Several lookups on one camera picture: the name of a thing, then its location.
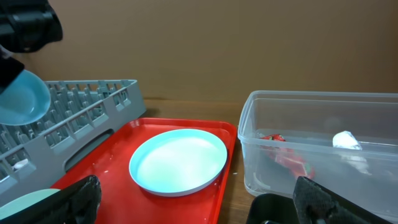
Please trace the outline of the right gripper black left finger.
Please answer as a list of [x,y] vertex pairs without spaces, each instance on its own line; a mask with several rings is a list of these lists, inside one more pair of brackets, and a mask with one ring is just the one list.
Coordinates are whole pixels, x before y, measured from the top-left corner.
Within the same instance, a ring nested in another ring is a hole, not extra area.
[[89,175],[44,200],[1,219],[1,224],[94,223],[100,203],[100,180],[95,175]]

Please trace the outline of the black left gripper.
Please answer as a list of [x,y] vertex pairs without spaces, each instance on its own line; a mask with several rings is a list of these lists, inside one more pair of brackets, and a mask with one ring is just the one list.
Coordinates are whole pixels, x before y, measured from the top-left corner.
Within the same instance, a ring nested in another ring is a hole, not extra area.
[[[15,53],[32,53],[63,39],[58,16],[48,0],[1,0],[1,45]],[[25,69],[1,55],[0,93]]]

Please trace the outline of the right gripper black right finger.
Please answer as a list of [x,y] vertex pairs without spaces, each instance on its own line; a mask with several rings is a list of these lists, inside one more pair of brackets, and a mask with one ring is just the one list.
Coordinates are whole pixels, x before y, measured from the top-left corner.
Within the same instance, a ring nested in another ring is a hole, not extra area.
[[300,224],[391,224],[306,177],[297,179],[292,200]]

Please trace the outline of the light blue bowl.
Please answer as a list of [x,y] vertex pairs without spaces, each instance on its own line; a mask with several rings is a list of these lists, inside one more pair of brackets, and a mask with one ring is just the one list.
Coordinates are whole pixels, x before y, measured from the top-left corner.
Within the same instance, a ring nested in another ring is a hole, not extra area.
[[23,70],[1,93],[1,124],[22,126],[42,118],[50,108],[51,95],[45,82]]

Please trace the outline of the light green bowl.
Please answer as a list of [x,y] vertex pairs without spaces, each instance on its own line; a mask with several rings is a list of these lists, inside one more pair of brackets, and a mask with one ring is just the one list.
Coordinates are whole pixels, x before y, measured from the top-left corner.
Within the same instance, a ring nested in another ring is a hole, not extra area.
[[1,219],[20,212],[59,191],[60,189],[43,189],[23,195],[1,207]]

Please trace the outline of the red snack wrapper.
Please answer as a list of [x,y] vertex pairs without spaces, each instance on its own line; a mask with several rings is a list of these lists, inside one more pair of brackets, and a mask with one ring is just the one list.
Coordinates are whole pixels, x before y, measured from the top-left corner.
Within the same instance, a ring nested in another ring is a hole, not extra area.
[[268,166],[274,172],[297,179],[300,176],[312,179],[315,176],[315,168],[309,164],[294,149],[286,147],[261,146],[268,160]]

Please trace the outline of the white napkin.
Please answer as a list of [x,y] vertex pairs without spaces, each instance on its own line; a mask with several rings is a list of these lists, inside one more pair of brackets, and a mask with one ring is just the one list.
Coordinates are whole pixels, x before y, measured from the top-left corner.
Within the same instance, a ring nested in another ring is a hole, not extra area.
[[[349,131],[342,131],[333,136],[332,139],[333,147],[343,148],[348,150],[362,151],[360,143]],[[350,166],[354,167],[357,171],[362,174],[371,175],[368,171],[369,165],[367,160],[361,156],[352,156],[347,152],[339,152],[340,157],[347,162]]]

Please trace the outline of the light blue plate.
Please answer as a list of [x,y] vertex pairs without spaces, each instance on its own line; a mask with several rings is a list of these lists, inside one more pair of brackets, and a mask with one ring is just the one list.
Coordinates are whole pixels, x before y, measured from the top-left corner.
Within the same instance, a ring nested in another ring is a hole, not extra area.
[[224,142],[199,129],[176,129],[142,143],[129,161],[131,179],[163,197],[193,194],[210,185],[228,158]]

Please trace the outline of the white plastic spoon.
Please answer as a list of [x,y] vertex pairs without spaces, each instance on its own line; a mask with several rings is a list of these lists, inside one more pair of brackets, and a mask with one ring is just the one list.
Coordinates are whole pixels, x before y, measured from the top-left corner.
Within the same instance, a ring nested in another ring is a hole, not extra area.
[[16,162],[13,166],[12,166],[12,168],[14,169],[14,170],[19,170],[19,169],[21,169],[22,167],[24,167],[25,165],[27,165],[29,163],[29,160],[28,159],[23,159],[23,160],[21,160],[21,161],[19,161],[19,162]]

